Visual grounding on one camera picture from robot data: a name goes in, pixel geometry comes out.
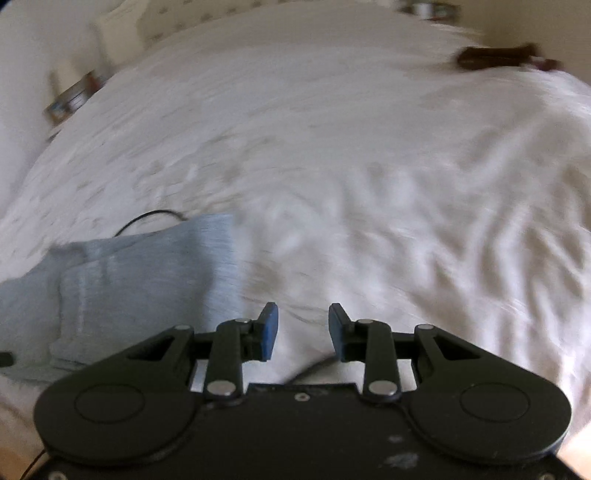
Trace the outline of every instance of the wall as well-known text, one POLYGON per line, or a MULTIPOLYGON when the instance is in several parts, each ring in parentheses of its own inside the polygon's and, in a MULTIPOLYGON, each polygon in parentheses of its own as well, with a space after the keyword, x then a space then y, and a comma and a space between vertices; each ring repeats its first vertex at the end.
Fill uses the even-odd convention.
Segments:
POLYGON ((72 57, 76 66, 89 72, 104 67, 105 60, 93 22, 118 7, 122 0, 21 0, 46 41, 51 60, 72 57))
POLYGON ((51 63, 26 1, 0 12, 0 216, 50 129, 43 110, 52 98, 46 81, 51 63))
POLYGON ((525 42, 591 83, 591 0, 451 0, 462 6, 462 24, 485 33, 493 47, 525 42))
POLYGON ((516 42, 539 43, 545 56, 591 83, 591 0, 519 0, 516 42))

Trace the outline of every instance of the light blue towel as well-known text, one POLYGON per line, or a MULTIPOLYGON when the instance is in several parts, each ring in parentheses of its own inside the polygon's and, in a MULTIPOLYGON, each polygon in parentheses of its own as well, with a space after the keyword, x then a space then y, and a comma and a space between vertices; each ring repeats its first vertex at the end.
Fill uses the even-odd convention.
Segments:
POLYGON ((177 324, 214 331, 242 317, 231 216, 50 250, 0 285, 1 373, 54 381, 177 324))

